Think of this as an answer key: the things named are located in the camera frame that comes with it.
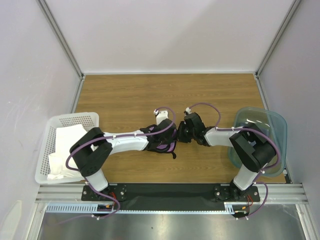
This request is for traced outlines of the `purple towel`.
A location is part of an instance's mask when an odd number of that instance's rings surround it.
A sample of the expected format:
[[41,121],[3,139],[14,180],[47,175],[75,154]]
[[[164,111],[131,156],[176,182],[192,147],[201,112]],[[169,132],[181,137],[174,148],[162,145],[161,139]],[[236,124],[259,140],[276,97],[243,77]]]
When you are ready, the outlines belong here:
[[172,154],[173,159],[177,158],[174,152],[177,146],[177,128],[175,125],[162,133],[150,135],[147,139],[148,145],[145,148],[146,151],[159,154]]

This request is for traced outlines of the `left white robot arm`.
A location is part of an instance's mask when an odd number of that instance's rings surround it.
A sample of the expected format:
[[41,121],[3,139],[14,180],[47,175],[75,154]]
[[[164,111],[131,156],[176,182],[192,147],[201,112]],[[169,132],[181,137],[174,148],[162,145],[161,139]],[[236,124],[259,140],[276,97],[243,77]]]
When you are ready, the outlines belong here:
[[102,132],[99,127],[89,130],[69,150],[66,167],[79,171],[90,184],[92,194],[99,200],[110,195],[110,187],[102,166],[110,155],[128,151],[149,151],[160,154],[174,153],[177,127],[170,119],[162,120],[129,133]]

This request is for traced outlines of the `white towel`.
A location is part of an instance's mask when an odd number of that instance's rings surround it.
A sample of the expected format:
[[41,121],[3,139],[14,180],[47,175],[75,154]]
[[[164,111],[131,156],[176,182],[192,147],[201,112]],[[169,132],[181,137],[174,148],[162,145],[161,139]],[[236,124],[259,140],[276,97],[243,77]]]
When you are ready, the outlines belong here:
[[55,151],[48,155],[50,173],[47,175],[49,182],[67,180],[75,182],[76,179],[84,180],[80,172],[66,167],[66,160],[70,155],[70,148],[80,140],[88,131],[82,124],[58,127],[55,135]]

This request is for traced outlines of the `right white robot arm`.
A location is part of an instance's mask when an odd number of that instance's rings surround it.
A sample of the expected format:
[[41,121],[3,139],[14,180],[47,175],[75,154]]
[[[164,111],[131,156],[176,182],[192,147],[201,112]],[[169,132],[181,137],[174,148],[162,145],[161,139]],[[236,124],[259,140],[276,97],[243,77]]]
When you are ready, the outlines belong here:
[[234,199],[242,201],[248,196],[248,189],[265,170],[275,167],[281,160],[277,145],[252,122],[241,127],[221,128],[205,126],[200,116],[193,112],[186,114],[177,130],[177,140],[190,143],[195,140],[206,147],[225,146],[235,150],[241,167],[229,185],[226,198],[216,196],[221,201]]

